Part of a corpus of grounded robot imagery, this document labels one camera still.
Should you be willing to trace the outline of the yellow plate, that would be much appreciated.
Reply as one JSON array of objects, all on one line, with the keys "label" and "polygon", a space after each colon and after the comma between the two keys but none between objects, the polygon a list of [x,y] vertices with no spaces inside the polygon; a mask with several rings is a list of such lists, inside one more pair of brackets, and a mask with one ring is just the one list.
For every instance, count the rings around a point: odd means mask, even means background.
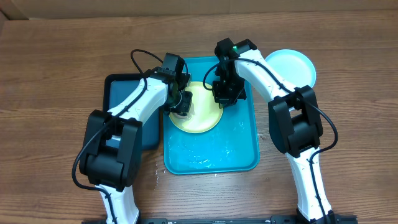
[{"label": "yellow plate", "polygon": [[204,133],[214,128],[220,121],[223,109],[215,102],[210,90],[202,82],[191,82],[186,88],[193,93],[190,110],[186,116],[170,113],[173,124],[187,133]]}]

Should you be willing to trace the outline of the light blue plate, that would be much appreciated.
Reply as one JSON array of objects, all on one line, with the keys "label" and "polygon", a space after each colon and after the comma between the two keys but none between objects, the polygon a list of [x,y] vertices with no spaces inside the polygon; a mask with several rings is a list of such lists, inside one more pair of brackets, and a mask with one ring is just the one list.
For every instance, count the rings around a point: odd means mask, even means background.
[{"label": "light blue plate", "polygon": [[265,61],[283,78],[297,87],[314,87],[317,72],[312,61],[303,53],[281,49],[269,54]]}]

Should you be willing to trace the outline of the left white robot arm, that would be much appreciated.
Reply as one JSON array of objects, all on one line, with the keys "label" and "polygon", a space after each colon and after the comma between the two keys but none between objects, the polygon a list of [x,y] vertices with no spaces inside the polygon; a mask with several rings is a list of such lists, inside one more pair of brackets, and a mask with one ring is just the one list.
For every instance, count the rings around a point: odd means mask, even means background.
[{"label": "left white robot arm", "polygon": [[89,115],[72,179],[79,188],[100,193],[105,223],[138,221],[132,185],[141,164],[143,127],[159,108],[187,115],[192,93],[186,88],[191,79],[179,68],[155,67],[143,74],[120,104]]}]

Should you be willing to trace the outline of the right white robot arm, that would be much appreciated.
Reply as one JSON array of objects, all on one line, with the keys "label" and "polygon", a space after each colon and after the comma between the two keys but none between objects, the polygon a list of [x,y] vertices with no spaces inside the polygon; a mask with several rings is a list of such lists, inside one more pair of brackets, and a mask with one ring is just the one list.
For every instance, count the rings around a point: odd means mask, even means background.
[{"label": "right white robot arm", "polygon": [[217,43],[213,66],[218,80],[211,91],[221,108],[246,99],[245,84],[251,84],[268,106],[269,134],[278,151],[285,154],[292,169],[298,195],[298,222],[337,223],[326,197],[320,172],[322,120],[330,118],[319,109],[313,88],[289,81],[304,71],[296,66],[281,69],[262,56],[249,39]]}]

